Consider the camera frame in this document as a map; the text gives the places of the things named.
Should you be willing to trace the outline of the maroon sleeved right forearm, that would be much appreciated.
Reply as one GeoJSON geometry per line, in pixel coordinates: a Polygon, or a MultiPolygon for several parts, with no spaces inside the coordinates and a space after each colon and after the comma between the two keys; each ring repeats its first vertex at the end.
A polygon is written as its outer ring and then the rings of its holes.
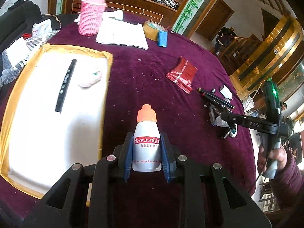
{"type": "Polygon", "coordinates": [[[303,173],[291,151],[287,151],[285,167],[277,171],[270,183],[280,209],[291,208],[303,196],[303,173]]]}

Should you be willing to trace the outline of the person's right hand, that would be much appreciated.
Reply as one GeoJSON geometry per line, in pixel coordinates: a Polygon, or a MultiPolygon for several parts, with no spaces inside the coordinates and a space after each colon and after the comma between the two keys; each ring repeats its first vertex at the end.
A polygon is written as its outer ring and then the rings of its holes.
{"type": "MultiPolygon", "coordinates": [[[[264,153],[264,148],[261,145],[259,147],[258,162],[257,162],[259,174],[262,174],[262,173],[266,172],[266,170],[267,170],[267,162],[266,162],[267,159],[263,153],[264,153]]],[[[278,161],[278,170],[282,170],[282,169],[284,169],[284,167],[287,164],[287,152],[284,149],[284,147],[282,145],[280,145],[280,148],[273,149],[269,153],[268,159],[278,161]]]]}

